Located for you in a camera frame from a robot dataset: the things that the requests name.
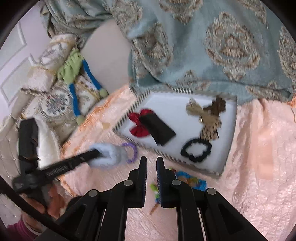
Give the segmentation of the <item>light blue fluffy scrunchie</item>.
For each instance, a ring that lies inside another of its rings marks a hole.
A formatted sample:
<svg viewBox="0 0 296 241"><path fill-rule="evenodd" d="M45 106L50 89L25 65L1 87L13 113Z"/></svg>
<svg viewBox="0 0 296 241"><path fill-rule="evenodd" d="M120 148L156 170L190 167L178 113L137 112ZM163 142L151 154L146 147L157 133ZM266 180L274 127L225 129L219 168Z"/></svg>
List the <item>light blue fluffy scrunchie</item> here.
<svg viewBox="0 0 296 241"><path fill-rule="evenodd" d="M113 168L128 159L125 148L114 144L93 144L89 150L100 152L99 157L87 162L91 168Z"/></svg>

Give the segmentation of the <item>black scrunchie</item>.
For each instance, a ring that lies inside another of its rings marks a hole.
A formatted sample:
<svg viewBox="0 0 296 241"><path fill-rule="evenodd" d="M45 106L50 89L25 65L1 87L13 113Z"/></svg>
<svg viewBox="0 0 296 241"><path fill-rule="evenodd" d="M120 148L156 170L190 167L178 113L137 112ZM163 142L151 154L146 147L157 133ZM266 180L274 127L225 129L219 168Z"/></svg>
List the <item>black scrunchie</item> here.
<svg viewBox="0 0 296 241"><path fill-rule="evenodd" d="M211 149L212 144L208 140L193 138L183 145L181 156L193 163L201 163L210 156Z"/></svg>

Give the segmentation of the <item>red bow hair clip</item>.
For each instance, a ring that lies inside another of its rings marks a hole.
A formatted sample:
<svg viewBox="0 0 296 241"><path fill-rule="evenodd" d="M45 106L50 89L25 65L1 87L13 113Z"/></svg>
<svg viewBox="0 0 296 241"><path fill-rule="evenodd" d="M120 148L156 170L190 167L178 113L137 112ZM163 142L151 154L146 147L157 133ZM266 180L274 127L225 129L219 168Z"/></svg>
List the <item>red bow hair clip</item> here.
<svg viewBox="0 0 296 241"><path fill-rule="evenodd" d="M143 138L150 135L148 129L140 122L140 117L153 113L154 112L150 109L142 109L140 113L129 113L128 118L135 124L135 126L129 130L130 133L137 138Z"/></svg>

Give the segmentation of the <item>black fabric hair piece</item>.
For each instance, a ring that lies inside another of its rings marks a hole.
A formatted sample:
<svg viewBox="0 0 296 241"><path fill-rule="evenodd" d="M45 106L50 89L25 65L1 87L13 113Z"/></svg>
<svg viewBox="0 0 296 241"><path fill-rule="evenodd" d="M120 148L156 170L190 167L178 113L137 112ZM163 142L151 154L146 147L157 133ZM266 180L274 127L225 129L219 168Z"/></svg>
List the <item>black fabric hair piece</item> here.
<svg viewBox="0 0 296 241"><path fill-rule="evenodd" d="M176 133L155 113L145 114L139 118L139 121L147 128L158 146L166 145L176 136Z"/></svg>

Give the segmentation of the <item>tan mesh leopard bow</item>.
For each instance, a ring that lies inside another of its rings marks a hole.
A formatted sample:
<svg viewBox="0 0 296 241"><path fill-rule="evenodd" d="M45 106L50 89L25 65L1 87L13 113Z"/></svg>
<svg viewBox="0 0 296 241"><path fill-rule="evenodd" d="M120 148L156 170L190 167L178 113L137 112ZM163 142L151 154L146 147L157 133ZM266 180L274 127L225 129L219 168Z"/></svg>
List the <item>tan mesh leopard bow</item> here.
<svg viewBox="0 0 296 241"><path fill-rule="evenodd" d="M203 128L200 132L200 138L207 141L214 141L219 139L218 129L221 127L221 120L218 116L211 115L193 99L190 98L186 105L188 115L198 116Z"/></svg>

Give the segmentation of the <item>dark brown scrunchie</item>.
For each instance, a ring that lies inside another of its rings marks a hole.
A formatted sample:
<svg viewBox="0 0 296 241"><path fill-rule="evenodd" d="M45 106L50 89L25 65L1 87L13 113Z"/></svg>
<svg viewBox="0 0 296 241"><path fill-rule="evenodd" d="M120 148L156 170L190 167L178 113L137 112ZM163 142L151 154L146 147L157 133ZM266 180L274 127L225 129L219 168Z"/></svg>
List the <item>dark brown scrunchie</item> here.
<svg viewBox="0 0 296 241"><path fill-rule="evenodd" d="M209 114L219 117L220 113L226 111L226 102L221 97L216 97L212 101L212 104L207 107L203 107L204 111L207 111Z"/></svg>

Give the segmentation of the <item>striped white jewelry box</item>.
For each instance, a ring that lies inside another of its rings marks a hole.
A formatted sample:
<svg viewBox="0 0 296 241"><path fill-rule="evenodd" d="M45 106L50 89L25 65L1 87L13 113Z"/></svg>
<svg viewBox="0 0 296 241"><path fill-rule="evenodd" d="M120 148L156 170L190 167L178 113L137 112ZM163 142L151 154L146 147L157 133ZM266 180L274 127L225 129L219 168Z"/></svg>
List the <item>striped white jewelry box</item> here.
<svg viewBox="0 0 296 241"><path fill-rule="evenodd" d="M188 115L186 105L194 99L200 106L210 106L216 97L225 100L226 110L220 114L221 127L218 129L219 138L211 141L210 155L201 163L193 163L181 156L183 145L192 138L197 138L203 127L198 117ZM151 136L137 138L130 133L135 124L128 118L128 114L138 113L142 109L153 110L157 116L172 128L176 136L166 145L157 145ZM237 113L237 98L235 96L194 91L179 87L171 90L147 90L137 97L126 113L118 120L113 131L118 136L127 139L147 150L154 151L173 162L189 166L193 170L213 175L221 175L231 149Z"/></svg>

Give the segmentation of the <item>pink quilted bedspread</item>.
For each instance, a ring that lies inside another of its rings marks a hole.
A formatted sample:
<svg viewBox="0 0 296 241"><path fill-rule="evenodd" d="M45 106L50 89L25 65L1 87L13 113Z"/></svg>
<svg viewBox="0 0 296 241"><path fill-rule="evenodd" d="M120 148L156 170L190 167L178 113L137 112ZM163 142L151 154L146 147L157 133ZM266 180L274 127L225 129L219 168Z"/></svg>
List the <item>pink quilted bedspread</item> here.
<svg viewBox="0 0 296 241"><path fill-rule="evenodd" d="M93 143L123 142L113 131L126 109L135 101L128 85L112 93L104 104L97 103L60 149L61 159L88 150ZM125 240L178 240L177 216L173 208L156 206L149 187L157 184L157 154L138 148L138 159L112 169L92 169L81 165L60 177L72 195L90 189L111 189L147 157L147 192L143 209L129 209ZM295 108L265 99L248 102L237 109L232 147L224 172L211 177L164 158L166 168L181 170L206 180L267 240L285 240L295 226Z"/></svg>

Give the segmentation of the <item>embroidered floral cushion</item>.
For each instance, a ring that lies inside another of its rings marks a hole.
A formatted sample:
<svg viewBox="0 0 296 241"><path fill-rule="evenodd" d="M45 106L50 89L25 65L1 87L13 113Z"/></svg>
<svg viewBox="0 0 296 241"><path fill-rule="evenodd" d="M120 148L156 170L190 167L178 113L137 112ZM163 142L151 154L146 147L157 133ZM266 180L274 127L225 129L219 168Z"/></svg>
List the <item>embroidered floral cushion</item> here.
<svg viewBox="0 0 296 241"><path fill-rule="evenodd" d="M76 93L79 98L79 109L85 116L93 106L99 102L92 90L92 83L82 78L76 85ZM56 133L59 143L63 143L77 128L76 118L73 112L72 95L68 86L57 80L48 94L32 97L24 107L19 121L27 118L41 118Z"/></svg>

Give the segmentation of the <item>green blue stuffed toy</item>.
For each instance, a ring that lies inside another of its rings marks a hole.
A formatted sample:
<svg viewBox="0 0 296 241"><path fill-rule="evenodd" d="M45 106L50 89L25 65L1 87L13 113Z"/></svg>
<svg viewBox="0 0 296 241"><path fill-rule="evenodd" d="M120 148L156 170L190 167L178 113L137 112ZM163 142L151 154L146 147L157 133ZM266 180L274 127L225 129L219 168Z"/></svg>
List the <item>green blue stuffed toy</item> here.
<svg viewBox="0 0 296 241"><path fill-rule="evenodd" d="M83 73L87 75L88 79L92 83L92 86L95 87L95 90L92 90L95 97L99 97L100 100L108 96L108 91L97 81L91 73L85 58L82 56L80 51L74 47L65 60L65 63L57 71L57 78L59 80L63 80L70 90L73 99L73 112L78 125L82 124L85 120L84 115L79 109L79 98L76 93L76 85L81 82Z"/></svg>

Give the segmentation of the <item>cream roll bolster pillow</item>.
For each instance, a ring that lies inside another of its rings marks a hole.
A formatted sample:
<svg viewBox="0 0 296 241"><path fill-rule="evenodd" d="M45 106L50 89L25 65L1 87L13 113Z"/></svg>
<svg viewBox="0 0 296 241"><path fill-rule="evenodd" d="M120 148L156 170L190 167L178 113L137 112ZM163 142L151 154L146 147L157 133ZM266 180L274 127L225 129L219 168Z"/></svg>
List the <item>cream roll bolster pillow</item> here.
<svg viewBox="0 0 296 241"><path fill-rule="evenodd" d="M51 39L44 52L28 73L28 80L21 92L31 95L48 93L57 77L57 71L64 64L72 48L76 45L73 34L57 35Z"/></svg>

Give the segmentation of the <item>beige plain pillow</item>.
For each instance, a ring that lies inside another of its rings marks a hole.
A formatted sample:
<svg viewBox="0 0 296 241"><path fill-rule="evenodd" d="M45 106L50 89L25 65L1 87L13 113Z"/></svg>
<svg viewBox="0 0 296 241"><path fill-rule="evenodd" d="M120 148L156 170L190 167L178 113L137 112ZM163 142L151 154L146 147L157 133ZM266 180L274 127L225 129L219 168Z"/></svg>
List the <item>beige plain pillow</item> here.
<svg viewBox="0 0 296 241"><path fill-rule="evenodd" d="M112 93L129 81L130 43L115 20L105 21L86 41L81 54L91 73Z"/></svg>

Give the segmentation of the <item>teal damask blanket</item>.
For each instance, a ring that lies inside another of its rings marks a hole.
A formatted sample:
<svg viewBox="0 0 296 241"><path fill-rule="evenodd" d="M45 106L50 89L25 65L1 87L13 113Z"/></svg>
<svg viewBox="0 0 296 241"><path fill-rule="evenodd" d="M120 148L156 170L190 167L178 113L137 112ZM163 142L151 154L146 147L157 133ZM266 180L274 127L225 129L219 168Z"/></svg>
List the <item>teal damask blanket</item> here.
<svg viewBox="0 0 296 241"><path fill-rule="evenodd" d="M135 94L204 83L239 104L295 96L295 41L262 1L44 1L41 18L80 48L113 19L131 45Z"/></svg>

